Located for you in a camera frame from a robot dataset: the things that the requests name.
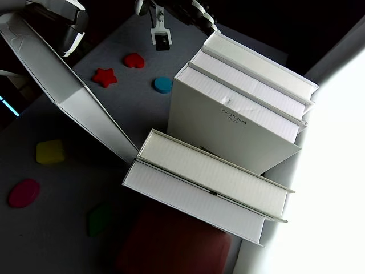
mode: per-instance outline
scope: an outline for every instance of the white bracket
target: white bracket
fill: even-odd
[[[156,40],[155,40],[156,33],[167,33],[167,37],[169,39],[169,45],[172,45],[170,29],[165,28],[164,21],[165,21],[164,8],[159,5],[156,5],[156,27],[151,29],[153,45],[156,44]]]

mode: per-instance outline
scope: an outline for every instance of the star-shaped object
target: star-shaped object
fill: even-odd
[[[103,87],[108,87],[110,84],[118,82],[118,79],[116,79],[112,68],[109,68],[108,70],[98,68],[96,70],[96,74],[94,77],[92,77],[92,80],[95,83],[101,84]]]

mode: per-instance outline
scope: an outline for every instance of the yellow block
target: yellow block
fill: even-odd
[[[40,164],[54,164],[64,161],[61,140],[40,142],[36,145],[36,161]]]

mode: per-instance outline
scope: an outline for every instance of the gray table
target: gray table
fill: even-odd
[[[165,131],[169,95],[151,86],[158,76],[173,77],[201,47],[206,36],[166,14],[171,28],[170,51],[151,45],[148,16],[133,16],[89,53],[74,70],[94,92],[138,147],[151,128]],[[260,53],[285,63],[286,55],[235,31],[223,33]],[[138,52],[141,70],[122,64]],[[97,68],[113,68],[118,84],[102,88],[91,81]],[[42,166],[35,161],[38,142],[62,139],[67,159]],[[4,273],[110,273],[117,249],[146,198],[121,188],[128,165],[63,115],[43,95],[0,134],[0,262]],[[25,178],[40,182],[36,202],[24,209],[7,205],[13,185]],[[97,238],[86,235],[86,212],[102,201],[114,208],[109,230]],[[240,241],[235,238],[226,266],[231,273]]]

